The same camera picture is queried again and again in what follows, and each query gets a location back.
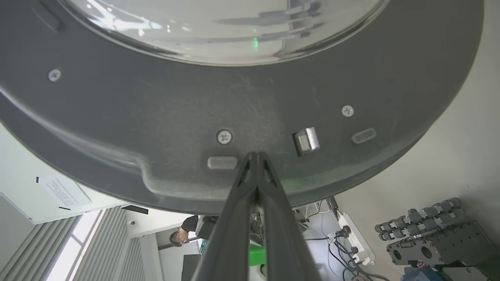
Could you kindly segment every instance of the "power plug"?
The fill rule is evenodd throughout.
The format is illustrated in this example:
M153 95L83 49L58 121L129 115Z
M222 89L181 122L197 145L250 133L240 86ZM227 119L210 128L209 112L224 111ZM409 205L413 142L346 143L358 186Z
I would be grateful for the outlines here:
M373 253L370 246L368 246L368 243L366 242L365 238L363 238L363 235L361 235L361 232L358 230L351 217L349 217L348 214L343 213L338 218L338 224L341 228L348 227L350 229L350 232L348 233L346 239L347 241L349 241L351 247L357 248L357 253L352 255L352 257L354 258L354 262L362 262L365 266L368 264L374 265L375 254Z
M331 244L335 240L335 232L328 234L328 242Z

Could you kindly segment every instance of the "white wall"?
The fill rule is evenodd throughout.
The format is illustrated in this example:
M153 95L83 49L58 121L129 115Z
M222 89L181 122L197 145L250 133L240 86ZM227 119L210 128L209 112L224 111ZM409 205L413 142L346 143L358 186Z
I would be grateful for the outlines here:
M192 214L188 213L171 212L153 208L147 209L149 209L149 214L130 210L125 211L127 221L135 221L134 225L128 226L129 237L141 237L180 227L186 218L192 216Z
M160 253L155 234L148 234L139 238L140 254L144 265L147 281L164 281Z
M328 204L323 201L320 211L324 212L328 210ZM306 208L302 206L300 208L300 212L305 215ZM307 215L310 216L316 212L317 208L315 207L315 203L308 204ZM317 229L311 227L310 229L304 231L302 233L304 239L322 238L324 237L323 234L329 235L341 229L333 212L320 213L311 216L309 221L310 224L315 226ZM328 252L328 240L309 240L306 241L306 243L321 279L324 281L342 281L340 276L342 276L344 267ZM331 246L331 249L334 254L337 252L334 250L334 246ZM352 277L353 275L349 272L345 274L346 280L351 280Z
M370 270L399 280L376 224L409 208L459 197L464 211L500 244L500 1L486 0L479 50L455 100L423 138L392 166L335 196L376 254Z
M144 262L145 260L143 259L142 247L139 242L139 238L129 239L128 247L125 253L124 263L122 264L118 280L153 281L152 279L146 278L147 273L144 267Z
M265 277L261 274L261 266L251 266L248 269L248 281L266 281Z
M184 255L198 254L196 241L186 243L182 247L171 247L159 251L159 260L164 281L181 281Z
M34 227L0 193L0 271Z
M74 217L86 211L108 209L123 205L120 199L99 193L80 184L81 190L92 201L91 204L61 209L36 182L37 177L60 175L61 173L47 165L27 150L0 123L0 193L31 218L34 224Z
M167 229L156 232L156 242L159 246L170 244L170 235L177 231L177 228Z

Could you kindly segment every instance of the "window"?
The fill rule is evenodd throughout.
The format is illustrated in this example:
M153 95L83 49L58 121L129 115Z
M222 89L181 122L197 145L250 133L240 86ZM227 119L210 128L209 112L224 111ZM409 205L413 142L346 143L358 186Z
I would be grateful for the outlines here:
M194 231L189 231L187 233L187 239L191 239L191 238L196 238L196 233ZM196 239L196 240L192 240L192 241L189 241L189 243L196 243L198 245L198 250L200 249L200 247L202 246L202 239Z
M50 271L47 281L73 280L103 215L104 211L95 210L81 216Z

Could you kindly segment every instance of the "green object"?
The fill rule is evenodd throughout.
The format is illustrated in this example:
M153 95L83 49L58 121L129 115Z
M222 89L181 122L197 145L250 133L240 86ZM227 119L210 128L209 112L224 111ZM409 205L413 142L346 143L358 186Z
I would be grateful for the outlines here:
M250 244L250 256L248 262L251 267L266 264L266 249L261 246Z
M253 49L255 50L255 52L259 50L259 40L257 38L253 39Z

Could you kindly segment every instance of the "gray metal plate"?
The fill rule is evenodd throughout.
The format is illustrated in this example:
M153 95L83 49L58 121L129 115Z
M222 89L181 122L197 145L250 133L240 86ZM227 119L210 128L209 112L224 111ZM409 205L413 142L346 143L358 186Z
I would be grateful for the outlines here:
M391 1L359 33L314 55L213 67L116 44L59 3L42 3L56 20L40 20L37 2L0 2L4 125L101 192L209 214L222 210L236 176L208 168L213 156L267 152L294 206L383 170L460 90L483 24L483 1ZM62 73L56 82L52 69ZM353 116L342 114L345 105ZM299 157L293 134L309 127L320 149ZM376 137L352 141L368 128ZM226 145L217 141L223 129L232 134Z
M475 267L445 267L442 272L452 281L488 281L488 278Z
M396 265L422 261L426 265L449 265L460 261L478 266L498 255L497 247L474 220L447 227L418 239L403 239L387 246Z

